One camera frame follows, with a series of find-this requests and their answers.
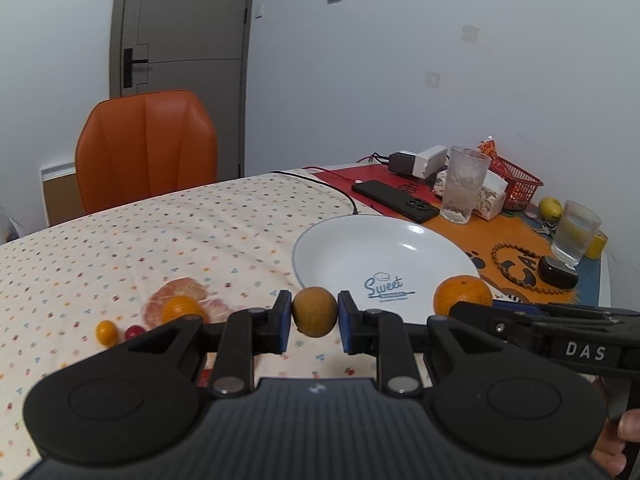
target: chair backrest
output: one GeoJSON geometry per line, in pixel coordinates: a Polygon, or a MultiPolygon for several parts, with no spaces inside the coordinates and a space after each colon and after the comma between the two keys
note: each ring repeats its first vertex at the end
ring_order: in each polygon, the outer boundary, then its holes
{"type": "Polygon", "coordinates": [[[99,103],[76,146],[87,214],[216,181],[216,130],[187,90],[99,103]]]}

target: human hand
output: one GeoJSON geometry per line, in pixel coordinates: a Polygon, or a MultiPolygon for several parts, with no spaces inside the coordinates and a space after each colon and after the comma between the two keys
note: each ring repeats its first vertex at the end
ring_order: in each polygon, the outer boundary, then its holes
{"type": "MultiPolygon", "coordinates": [[[[599,378],[593,384],[603,391],[599,378]]],[[[611,477],[615,477],[626,466],[626,457],[622,452],[627,442],[640,442],[640,409],[623,413],[617,426],[607,419],[591,458],[611,477]]]]}

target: plate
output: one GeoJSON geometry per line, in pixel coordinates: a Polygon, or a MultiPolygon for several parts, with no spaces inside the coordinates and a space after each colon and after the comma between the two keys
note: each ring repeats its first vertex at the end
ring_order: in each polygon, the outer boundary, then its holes
{"type": "Polygon", "coordinates": [[[444,236],[387,216],[318,222],[300,235],[292,259],[302,286],[322,286],[335,296],[348,290],[360,310],[388,310],[406,323],[426,322],[436,288],[447,278],[478,276],[464,251],[444,236]]]}

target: gray door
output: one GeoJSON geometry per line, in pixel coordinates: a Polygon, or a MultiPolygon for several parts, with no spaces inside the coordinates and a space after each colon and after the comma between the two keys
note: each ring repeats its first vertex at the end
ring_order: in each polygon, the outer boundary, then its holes
{"type": "Polygon", "coordinates": [[[248,0],[114,0],[113,6],[111,96],[194,92],[218,131],[219,180],[242,173],[247,7],[248,0]],[[127,56],[141,62],[128,64],[127,56]]]}

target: yellow object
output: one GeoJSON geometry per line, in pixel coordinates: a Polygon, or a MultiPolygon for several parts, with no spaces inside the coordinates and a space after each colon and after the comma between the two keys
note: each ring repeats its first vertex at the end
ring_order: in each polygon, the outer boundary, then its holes
{"type": "Polygon", "coordinates": [[[187,314],[197,314],[204,322],[207,322],[207,316],[196,300],[189,296],[173,296],[167,300],[162,308],[162,323],[169,323],[187,314]]]}
{"type": "Polygon", "coordinates": [[[538,202],[538,211],[540,212],[540,218],[552,224],[557,224],[562,216],[562,204],[557,198],[545,196],[538,202]]]}
{"type": "Polygon", "coordinates": [[[118,342],[118,327],[112,321],[101,321],[95,327],[95,338],[101,345],[111,348],[118,342]]]}
{"type": "Polygon", "coordinates": [[[308,286],[296,294],[291,313],[300,332],[322,337],[331,332],[338,319],[338,304],[325,288],[308,286]]]}
{"type": "Polygon", "coordinates": [[[433,295],[433,311],[448,316],[449,310],[459,301],[491,306],[494,297],[487,284],[475,276],[453,276],[444,280],[433,295]]]}
{"type": "Polygon", "coordinates": [[[598,231],[595,238],[593,239],[593,242],[591,242],[591,245],[589,245],[584,255],[591,260],[597,260],[602,254],[604,246],[607,244],[607,240],[607,235],[602,231],[598,231]]]}

